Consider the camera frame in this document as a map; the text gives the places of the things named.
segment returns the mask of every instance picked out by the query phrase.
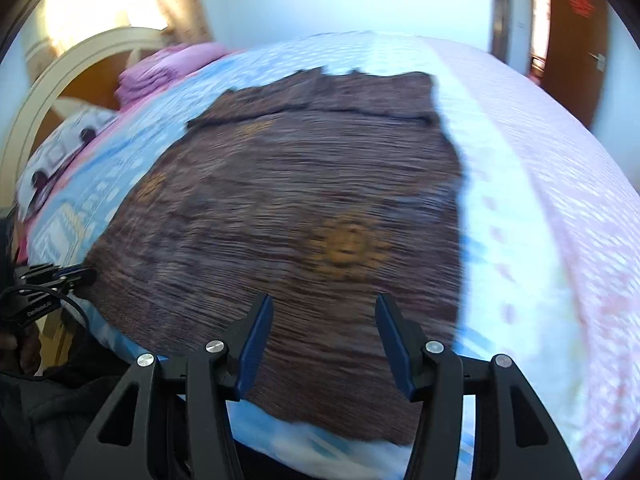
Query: white headboard frame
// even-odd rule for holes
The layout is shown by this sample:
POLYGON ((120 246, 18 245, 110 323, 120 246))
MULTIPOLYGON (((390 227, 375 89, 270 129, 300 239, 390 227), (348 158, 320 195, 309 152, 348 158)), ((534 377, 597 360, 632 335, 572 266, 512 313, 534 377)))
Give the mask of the white headboard frame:
POLYGON ((31 87, 18 111, 0 153, 0 207, 11 206, 15 184, 24 169, 40 125, 56 98, 91 65, 121 52, 159 50, 159 30, 121 27, 78 43, 57 58, 31 87))

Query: black cable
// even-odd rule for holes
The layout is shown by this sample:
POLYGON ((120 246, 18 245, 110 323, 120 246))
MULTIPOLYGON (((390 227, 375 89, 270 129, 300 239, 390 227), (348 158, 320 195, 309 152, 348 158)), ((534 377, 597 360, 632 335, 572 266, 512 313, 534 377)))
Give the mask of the black cable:
POLYGON ((48 286, 43 286, 43 285, 31 285, 30 283, 24 283, 22 285, 11 285, 11 286, 8 286, 5 290, 0 292, 0 302, 2 301, 2 298, 7 296, 8 294, 10 294, 11 292, 15 292, 17 290, 34 290, 35 292, 44 292, 46 294, 49 294, 50 296, 53 296, 54 298, 58 298, 60 301, 64 301, 65 303, 68 303, 78 314, 80 314, 80 317, 82 318, 82 321, 84 322, 84 328, 85 328, 84 337, 82 338, 82 343, 80 343, 80 346, 78 347, 78 350, 75 352, 75 354, 73 356, 71 356, 69 358, 69 361, 67 361, 64 365, 62 365, 60 367, 57 367, 52 372, 50 372, 48 374, 42 374, 40 376, 29 376, 29 375, 25 375, 25 374, 16 374, 14 372, 0 370, 0 374, 7 375, 9 377, 13 377, 13 378, 16 378, 16 379, 26 379, 28 381, 43 381, 45 379, 49 379, 50 377, 53 377, 55 374, 57 374, 60 371, 62 371, 65 367, 68 367, 68 366, 71 366, 72 364, 74 364, 74 362, 76 361, 77 357, 82 353, 82 351, 84 350, 84 348, 86 347, 86 345, 87 345, 87 343, 89 341, 89 333, 90 333, 89 332, 89 318, 88 318, 86 312, 82 309, 82 307, 80 305, 78 305, 70 297, 68 297, 68 295, 62 294, 62 292, 59 292, 57 290, 54 290, 53 288, 50 288, 48 286))

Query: blue gripper pad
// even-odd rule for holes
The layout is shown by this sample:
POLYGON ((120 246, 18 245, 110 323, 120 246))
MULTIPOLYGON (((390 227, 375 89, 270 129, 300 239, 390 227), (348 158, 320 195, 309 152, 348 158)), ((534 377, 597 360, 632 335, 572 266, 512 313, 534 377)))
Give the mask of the blue gripper pad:
POLYGON ((418 389, 415 377, 422 372, 420 348, 426 337, 419 327, 415 330, 411 322, 404 320, 390 294, 378 295, 376 325, 396 387, 413 402, 418 389))
POLYGON ((273 321, 273 298, 261 294, 244 319, 232 324, 223 340, 229 344, 228 372, 235 376, 234 397, 240 400, 254 386, 273 321))

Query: person's hand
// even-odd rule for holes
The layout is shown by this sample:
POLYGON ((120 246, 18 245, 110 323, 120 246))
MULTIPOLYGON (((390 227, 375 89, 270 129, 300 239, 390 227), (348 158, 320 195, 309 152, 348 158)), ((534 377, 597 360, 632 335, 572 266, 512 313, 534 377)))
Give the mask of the person's hand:
POLYGON ((27 327, 18 349, 18 339, 14 334, 0 330, 0 370, 33 375, 40 368, 40 338, 38 327, 27 327))

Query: brown knit fabric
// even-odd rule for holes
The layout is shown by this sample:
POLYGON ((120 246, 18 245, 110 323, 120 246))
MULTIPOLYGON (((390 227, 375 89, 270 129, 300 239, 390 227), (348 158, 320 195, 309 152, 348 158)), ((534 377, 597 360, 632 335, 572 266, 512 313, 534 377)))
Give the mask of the brown knit fabric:
POLYGON ((391 292, 452 341, 460 165, 423 73, 299 72, 222 94, 129 193, 85 264, 85 297, 125 335, 180 354, 258 292, 271 336, 248 400, 359 440, 412 441, 374 322, 391 292))

